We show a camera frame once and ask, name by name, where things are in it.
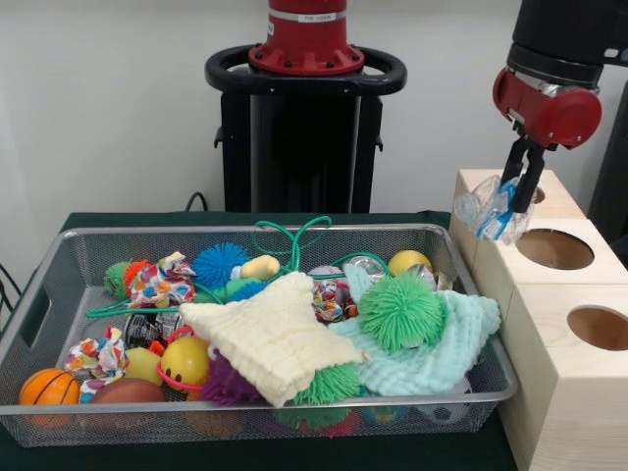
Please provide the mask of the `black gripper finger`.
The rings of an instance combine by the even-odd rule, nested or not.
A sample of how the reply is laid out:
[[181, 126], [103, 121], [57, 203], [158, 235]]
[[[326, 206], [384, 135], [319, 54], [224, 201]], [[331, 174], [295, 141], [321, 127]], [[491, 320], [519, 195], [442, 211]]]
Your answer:
[[527, 148], [526, 139], [517, 139], [513, 142], [501, 175], [501, 185], [504, 185], [512, 179], [520, 176], [523, 169], [523, 157]]
[[514, 212], [527, 212], [534, 199], [541, 174], [545, 168], [545, 149], [534, 144], [527, 151], [528, 167], [520, 178], [513, 198]]

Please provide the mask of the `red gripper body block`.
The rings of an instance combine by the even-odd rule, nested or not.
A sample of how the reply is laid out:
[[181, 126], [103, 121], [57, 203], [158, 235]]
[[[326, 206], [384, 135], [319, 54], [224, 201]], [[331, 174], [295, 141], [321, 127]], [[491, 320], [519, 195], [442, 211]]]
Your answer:
[[543, 148], [580, 146], [602, 118], [602, 105], [591, 89], [553, 84], [510, 69], [497, 75], [493, 99], [505, 118]]

